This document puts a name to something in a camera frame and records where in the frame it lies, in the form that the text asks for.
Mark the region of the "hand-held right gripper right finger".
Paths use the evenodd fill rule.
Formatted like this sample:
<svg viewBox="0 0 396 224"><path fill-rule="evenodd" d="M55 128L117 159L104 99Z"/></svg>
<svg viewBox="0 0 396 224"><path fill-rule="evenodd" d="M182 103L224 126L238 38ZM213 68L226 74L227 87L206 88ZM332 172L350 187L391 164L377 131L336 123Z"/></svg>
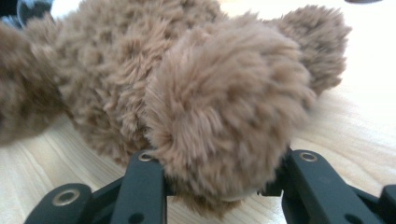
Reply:
<svg viewBox="0 0 396 224"><path fill-rule="evenodd" d="M288 224L383 224L318 153L292 150L284 165L282 210Z"/></svg>

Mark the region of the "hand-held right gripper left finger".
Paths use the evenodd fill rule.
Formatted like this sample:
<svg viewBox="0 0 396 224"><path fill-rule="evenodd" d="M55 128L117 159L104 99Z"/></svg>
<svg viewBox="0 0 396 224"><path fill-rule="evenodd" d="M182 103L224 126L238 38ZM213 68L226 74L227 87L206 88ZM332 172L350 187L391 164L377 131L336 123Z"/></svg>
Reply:
<svg viewBox="0 0 396 224"><path fill-rule="evenodd" d="M110 224L166 224L166 215L163 168L143 150L129 161Z"/></svg>

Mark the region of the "brown teddy bear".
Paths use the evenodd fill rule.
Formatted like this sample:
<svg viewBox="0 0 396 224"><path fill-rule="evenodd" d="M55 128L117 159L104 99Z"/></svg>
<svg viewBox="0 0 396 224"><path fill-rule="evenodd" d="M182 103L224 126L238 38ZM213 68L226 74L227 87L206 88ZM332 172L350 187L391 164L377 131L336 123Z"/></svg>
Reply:
<svg viewBox="0 0 396 224"><path fill-rule="evenodd" d="M119 164L146 150L190 210L220 218L275 179L340 83L349 31L334 8L262 20L217 0L84 0L61 19L0 21L0 146L67 116Z"/></svg>

